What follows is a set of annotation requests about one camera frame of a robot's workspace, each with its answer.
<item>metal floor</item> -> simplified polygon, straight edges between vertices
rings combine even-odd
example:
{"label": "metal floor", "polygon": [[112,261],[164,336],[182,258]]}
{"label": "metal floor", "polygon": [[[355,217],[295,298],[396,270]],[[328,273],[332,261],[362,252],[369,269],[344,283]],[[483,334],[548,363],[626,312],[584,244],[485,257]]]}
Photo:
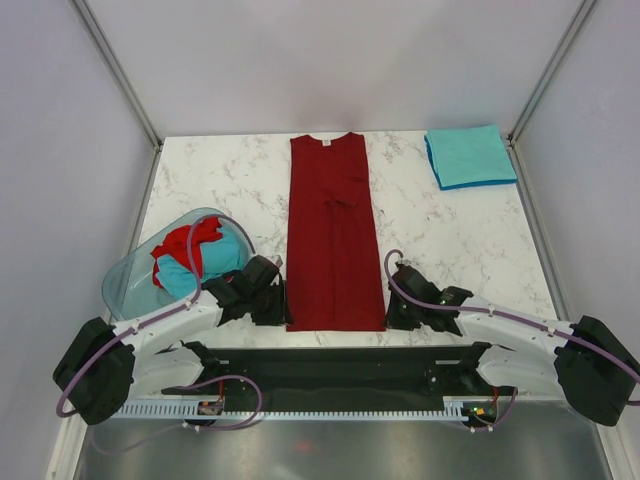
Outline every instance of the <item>metal floor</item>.
{"label": "metal floor", "polygon": [[[95,435],[117,449],[170,423],[111,420]],[[593,424],[531,402],[518,402],[493,433],[434,422],[265,421],[233,432],[179,429],[117,457],[85,446],[80,465],[91,480],[612,478]]]}

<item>metal frame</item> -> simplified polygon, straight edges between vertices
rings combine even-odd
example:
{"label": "metal frame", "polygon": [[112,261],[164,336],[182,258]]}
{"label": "metal frame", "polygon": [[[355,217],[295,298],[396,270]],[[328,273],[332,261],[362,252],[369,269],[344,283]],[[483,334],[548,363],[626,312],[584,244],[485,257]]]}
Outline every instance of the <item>metal frame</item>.
{"label": "metal frame", "polygon": [[144,131],[147,139],[149,140],[149,142],[151,142],[151,145],[153,145],[153,147],[157,151],[162,146],[162,139],[151,123],[147,112],[142,106],[142,102],[140,102],[136,91],[131,85],[131,82],[127,78],[122,65],[118,61],[118,58],[111,48],[107,37],[105,36],[102,28],[100,27],[100,24],[98,23],[98,20],[96,19],[95,14],[93,13],[93,10],[87,4],[86,0],[69,0],[69,3],[78,14],[78,17],[87,30],[87,33],[91,37],[91,40],[98,49],[98,52],[100,52],[100,55],[102,56],[107,68],[109,69],[109,72],[113,76],[113,79],[115,80],[116,84],[120,88],[120,91],[127,100],[127,103],[133,110],[133,113],[135,114],[138,123]]}
{"label": "metal frame", "polygon": [[575,40],[578,38],[580,32],[582,32],[583,27],[585,26],[587,20],[591,17],[596,5],[600,0],[582,0],[582,3],[576,10],[576,13],[573,15],[571,22],[567,26],[567,29],[564,31],[558,46],[555,51],[551,55],[551,58],[547,62],[538,83],[533,88],[533,92],[531,92],[531,96],[522,110],[522,113],[518,116],[518,120],[513,127],[513,130],[509,134],[509,140],[511,142],[516,142],[524,128],[527,126],[531,115],[537,108],[540,100],[544,96],[544,93],[547,91],[549,84],[555,77],[558,69],[567,58],[567,53],[575,43]]}
{"label": "metal frame", "polygon": [[[135,92],[135,89],[131,85],[122,65],[118,61],[102,28],[100,27],[95,14],[87,4],[87,0],[68,1],[77,12],[89,36],[102,55],[105,64],[116,81],[116,84],[121,89],[125,99],[132,108],[132,111],[134,112],[146,137],[156,150],[135,226],[127,246],[127,252],[129,252],[135,248],[140,236],[140,231],[160,159],[163,141],[149,119],[137,93]],[[544,228],[542,227],[542,223],[537,213],[535,201],[531,195],[526,165],[522,156],[519,155],[517,142],[540,101],[544,97],[544,94],[549,88],[551,82],[555,78],[558,70],[568,57],[568,54],[574,46],[579,34],[583,31],[589,18],[591,18],[591,15],[595,11],[595,7],[598,3],[599,0],[582,0],[563,33],[556,49],[551,55],[551,58],[547,62],[547,65],[529,96],[527,103],[518,116],[518,120],[516,121],[512,131],[506,138],[507,150],[519,178],[518,191],[527,216],[527,221],[529,222],[534,244],[542,264],[543,273],[551,293],[555,310],[559,318],[563,320],[571,318],[571,309],[565,300],[566,296],[563,294],[563,288],[556,273],[557,269],[555,268],[553,256],[548,246],[547,235],[544,232]],[[78,420],[78,417],[63,422],[49,470],[47,471],[47,478],[60,478],[59,474],[61,473],[64,476],[67,472],[73,472],[77,465],[85,430],[86,426],[83,422]],[[615,479],[624,478],[625,480],[629,478],[640,478],[637,472],[637,465],[633,461],[633,452],[630,451],[630,446],[624,432],[621,432],[617,428],[612,429],[605,427],[598,428],[598,431],[600,433],[601,441],[603,443],[613,477]]]}

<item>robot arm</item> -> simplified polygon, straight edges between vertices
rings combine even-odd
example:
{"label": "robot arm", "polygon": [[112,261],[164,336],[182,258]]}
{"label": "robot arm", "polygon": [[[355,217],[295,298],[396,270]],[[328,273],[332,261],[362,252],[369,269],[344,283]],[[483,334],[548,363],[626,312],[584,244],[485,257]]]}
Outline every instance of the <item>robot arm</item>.
{"label": "robot arm", "polygon": [[[635,380],[608,359],[570,340],[586,340],[635,372],[640,372],[640,364],[599,320],[583,317],[579,323],[571,324],[541,319],[493,305],[459,287],[441,291],[414,268],[402,264],[391,279],[389,327],[411,330],[427,325],[476,342],[474,345],[484,348],[484,352],[475,368],[489,385],[508,385],[564,398],[597,423],[617,423]],[[405,295],[399,295],[396,287]],[[407,301],[406,296],[450,309],[418,306]],[[519,321],[505,318],[509,316]]]}
{"label": "robot arm", "polygon": [[[284,322],[284,284],[272,284],[278,263],[256,255],[241,272],[203,284],[193,303],[183,299],[114,326],[99,317],[88,321],[55,369],[54,381],[64,391],[97,352],[113,343],[69,393],[89,425],[111,417],[130,398],[192,385],[214,362],[198,334],[245,314],[259,325]],[[181,303],[181,311],[170,314]],[[149,323],[163,315],[167,318]]]}

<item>white wall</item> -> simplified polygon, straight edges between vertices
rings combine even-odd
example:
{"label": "white wall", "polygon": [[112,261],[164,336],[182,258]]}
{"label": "white wall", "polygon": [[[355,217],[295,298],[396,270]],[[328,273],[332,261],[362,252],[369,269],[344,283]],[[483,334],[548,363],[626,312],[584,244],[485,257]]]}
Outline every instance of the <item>white wall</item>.
{"label": "white wall", "polygon": [[0,65],[0,477],[36,480],[51,374],[104,309],[152,149],[66,1],[1,2]]}
{"label": "white wall", "polygon": [[[638,25],[637,0],[600,2],[520,148],[573,318],[605,321],[640,359]],[[623,419],[640,448],[640,409]]]}
{"label": "white wall", "polygon": [[513,127],[579,0],[89,0],[162,136]]}

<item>blue cloth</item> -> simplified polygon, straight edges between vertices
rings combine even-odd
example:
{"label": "blue cloth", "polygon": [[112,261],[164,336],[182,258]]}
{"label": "blue cloth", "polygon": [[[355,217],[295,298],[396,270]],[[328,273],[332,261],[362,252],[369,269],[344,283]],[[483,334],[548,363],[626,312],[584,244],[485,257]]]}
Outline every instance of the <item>blue cloth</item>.
{"label": "blue cloth", "polygon": [[441,190],[515,183],[518,179],[496,125],[429,130],[424,139]]}
{"label": "blue cloth", "polygon": [[[200,244],[202,282],[232,270],[241,270],[247,264],[247,248],[238,241],[235,233],[227,227],[221,227],[218,231],[222,233],[220,240]],[[173,298],[184,298],[196,289],[193,274],[171,255],[159,257],[157,264],[156,278]]]}

